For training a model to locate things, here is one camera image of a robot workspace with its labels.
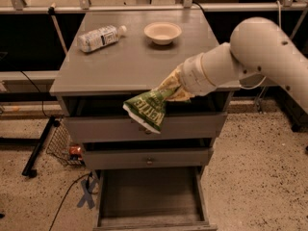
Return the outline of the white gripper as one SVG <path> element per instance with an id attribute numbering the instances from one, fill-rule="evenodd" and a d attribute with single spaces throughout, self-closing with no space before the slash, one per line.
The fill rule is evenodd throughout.
<path id="1" fill-rule="evenodd" d="M 172 95 L 167 97 L 166 101 L 188 101 L 194 95 L 205 96 L 216 89 L 203 69 L 202 58 L 203 53 L 186 59 L 180 67 L 172 70 L 157 87 L 157 90 L 170 90 L 172 92 Z"/>

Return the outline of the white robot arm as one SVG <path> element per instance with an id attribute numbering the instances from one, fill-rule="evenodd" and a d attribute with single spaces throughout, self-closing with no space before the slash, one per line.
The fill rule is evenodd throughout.
<path id="1" fill-rule="evenodd" d="M 273 81 L 308 112 L 308 59 L 275 23 L 263 17 L 244 20 L 228 43 L 186 59 L 158 89 L 169 91 L 168 100 L 184 101 L 254 74 Z"/>

